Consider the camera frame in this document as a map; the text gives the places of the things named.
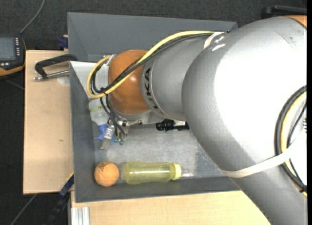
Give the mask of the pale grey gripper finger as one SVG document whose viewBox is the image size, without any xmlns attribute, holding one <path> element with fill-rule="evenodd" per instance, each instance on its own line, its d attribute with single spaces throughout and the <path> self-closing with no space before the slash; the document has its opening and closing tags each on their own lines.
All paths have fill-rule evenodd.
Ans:
<svg viewBox="0 0 312 225">
<path fill-rule="evenodd" d="M 107 125 L 103 132 L 101 149 L 107 150 L 114 137 L 115 127 L 113 125 Z"/>
</svg>

